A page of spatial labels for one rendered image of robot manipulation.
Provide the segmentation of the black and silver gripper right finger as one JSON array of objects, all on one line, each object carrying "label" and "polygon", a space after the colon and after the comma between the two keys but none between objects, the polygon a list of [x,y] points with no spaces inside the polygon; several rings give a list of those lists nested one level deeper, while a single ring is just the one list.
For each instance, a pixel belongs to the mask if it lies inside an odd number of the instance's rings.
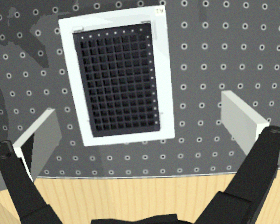
[{"label": "black and silver gripper right finger", "polygon": [[221,91],[221,122],[247,156],[194,224],[255,224],[277,177],[280,127],[270,126],[232,91]]}]

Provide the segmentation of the black well plate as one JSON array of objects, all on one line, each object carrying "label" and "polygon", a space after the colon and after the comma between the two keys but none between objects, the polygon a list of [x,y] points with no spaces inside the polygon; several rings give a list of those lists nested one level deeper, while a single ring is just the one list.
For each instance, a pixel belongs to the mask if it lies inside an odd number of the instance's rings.
[{"label": "black well plate", "polygon": [[151,23],[73,36],[93,138],[160,132]]}]

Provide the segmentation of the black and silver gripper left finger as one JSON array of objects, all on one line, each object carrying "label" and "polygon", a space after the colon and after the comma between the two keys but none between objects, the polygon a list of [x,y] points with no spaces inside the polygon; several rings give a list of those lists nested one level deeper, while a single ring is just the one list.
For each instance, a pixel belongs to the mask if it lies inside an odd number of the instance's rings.
[{"label": "black and silver gripper left finger", "polygon": [[63,224],[34,185],[61,138],[56,111],[50,109],[13,145],[0,141],[0,191],[8,190],[21,224]]}]

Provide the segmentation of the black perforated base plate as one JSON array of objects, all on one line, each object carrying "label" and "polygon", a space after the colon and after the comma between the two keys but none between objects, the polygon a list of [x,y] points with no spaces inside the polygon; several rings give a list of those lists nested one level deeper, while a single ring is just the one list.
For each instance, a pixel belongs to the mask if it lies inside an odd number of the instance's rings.
[{"label": "black perforated base plate", "polygon": [[[58,20],[160,5],[175,137],[84,146]],[[280,127],[280,0],[0,0],[0,141],[50,109],[62,134],[37,178],[236,174],[246,155],[221,122],[225,90]]]}]

